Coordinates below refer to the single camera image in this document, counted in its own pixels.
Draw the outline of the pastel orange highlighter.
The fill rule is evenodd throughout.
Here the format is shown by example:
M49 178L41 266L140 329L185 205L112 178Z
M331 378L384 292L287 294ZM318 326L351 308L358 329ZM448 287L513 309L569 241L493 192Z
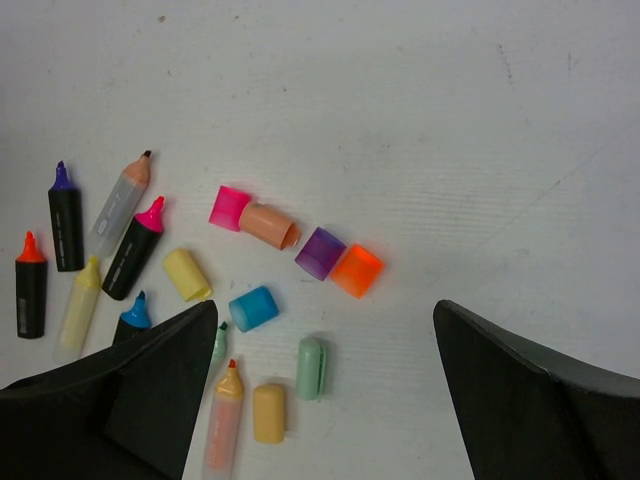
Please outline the pastel orange highlighter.
M214 388L203 456L203 479L230 479L239 435L244 386L238 362L230 359Z

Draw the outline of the pastel orange cap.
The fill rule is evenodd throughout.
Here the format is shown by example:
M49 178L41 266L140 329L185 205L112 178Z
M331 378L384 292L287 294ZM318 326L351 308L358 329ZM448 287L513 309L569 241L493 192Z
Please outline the pastel orange cap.
M286 395L278 384L261 384L252 395L253 436L263 444L280 444L285 439Z

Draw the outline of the pink cap black highlighter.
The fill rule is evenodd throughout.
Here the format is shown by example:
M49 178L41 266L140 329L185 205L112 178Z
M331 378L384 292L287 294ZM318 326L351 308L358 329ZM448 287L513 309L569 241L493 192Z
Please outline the pink cap black highlighter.
M134 215L112 260L102 290L114 300L132 291L163 233L165 197L158 196L144 212Z

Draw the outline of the pastel green cap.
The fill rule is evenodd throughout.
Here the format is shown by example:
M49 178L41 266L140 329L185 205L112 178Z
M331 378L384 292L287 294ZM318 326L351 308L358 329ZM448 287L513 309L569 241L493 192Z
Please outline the pastel green cap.
M324 392L327 355L324 344L315 337L305 337L298 345L296 396L300 400L319 399Z

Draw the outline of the purple cap black highlighter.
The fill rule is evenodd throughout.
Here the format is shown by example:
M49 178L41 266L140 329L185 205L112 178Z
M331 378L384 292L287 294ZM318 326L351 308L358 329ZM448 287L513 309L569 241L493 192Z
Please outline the purple cap black highlighter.
M57 270L82 270L85 255L81 191L70 178L63 161L56 165L48 202Z

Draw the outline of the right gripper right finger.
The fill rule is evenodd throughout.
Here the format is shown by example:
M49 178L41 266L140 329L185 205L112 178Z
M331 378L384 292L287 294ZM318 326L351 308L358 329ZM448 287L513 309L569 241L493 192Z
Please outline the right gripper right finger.
M438 349L477 479L636 479L639 381L439 301Z

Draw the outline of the blue cap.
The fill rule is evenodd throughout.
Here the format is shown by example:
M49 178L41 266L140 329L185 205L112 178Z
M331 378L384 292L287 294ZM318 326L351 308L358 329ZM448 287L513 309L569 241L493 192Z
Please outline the blue cap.
M229 302L229 311L236 328L247 333L280 314L271 291L257 287Z

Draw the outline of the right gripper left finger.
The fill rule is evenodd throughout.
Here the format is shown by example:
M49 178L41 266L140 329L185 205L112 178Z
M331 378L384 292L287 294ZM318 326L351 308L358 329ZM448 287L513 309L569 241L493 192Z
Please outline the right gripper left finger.
M181 478L217 327L204 301L3 388L2 478Z

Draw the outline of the pastel yellow cap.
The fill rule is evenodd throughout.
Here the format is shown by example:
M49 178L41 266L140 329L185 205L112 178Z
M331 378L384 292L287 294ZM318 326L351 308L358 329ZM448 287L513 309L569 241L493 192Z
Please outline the pastel yellow cap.
M191 252L177 248L162 262L172 284L185 302L203 301L212 295L212 288Z

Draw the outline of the pastel yellow highlighter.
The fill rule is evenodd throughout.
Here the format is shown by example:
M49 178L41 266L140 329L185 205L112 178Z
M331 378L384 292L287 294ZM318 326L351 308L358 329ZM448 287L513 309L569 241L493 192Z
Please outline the pastel yellow highlighter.
M100 260L90 256L70 290L54 348L58 363L67 364L81 357L100 292Z

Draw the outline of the blue black highlighter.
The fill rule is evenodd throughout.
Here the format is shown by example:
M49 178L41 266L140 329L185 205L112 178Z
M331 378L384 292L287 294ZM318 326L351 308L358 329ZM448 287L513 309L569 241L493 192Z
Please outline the blue black highlighter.
M151 326L152 322L147 309L146 293L140 291L132 307L119 316L113 345L129 340L149 330Z

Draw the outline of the pastel green highlighter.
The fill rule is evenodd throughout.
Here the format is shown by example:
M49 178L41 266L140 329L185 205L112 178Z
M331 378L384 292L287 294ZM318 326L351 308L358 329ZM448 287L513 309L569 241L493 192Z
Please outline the pastel green highlighter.
M218 325L213 352L211 356L209 379L213 379L219 369L224 365L227 358L227 337L229 333L229 323L223 321Z

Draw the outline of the orange cap black highlighter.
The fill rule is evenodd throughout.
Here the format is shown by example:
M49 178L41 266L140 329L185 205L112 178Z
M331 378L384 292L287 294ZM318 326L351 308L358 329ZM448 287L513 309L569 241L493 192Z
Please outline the orange cap black highlighter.
M15 260L17 335L23 339L44 336L48 261L34 234L27 231L23 250Z

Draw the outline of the peach cap clear highlighter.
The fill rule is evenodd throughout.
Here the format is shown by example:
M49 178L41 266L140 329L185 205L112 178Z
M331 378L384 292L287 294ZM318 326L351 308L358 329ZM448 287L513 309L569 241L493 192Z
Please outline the peach cap clear highlighter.
M112 254L145 193L151 176L152 151L129 164L114 184L88 238L88 251L100 259Z

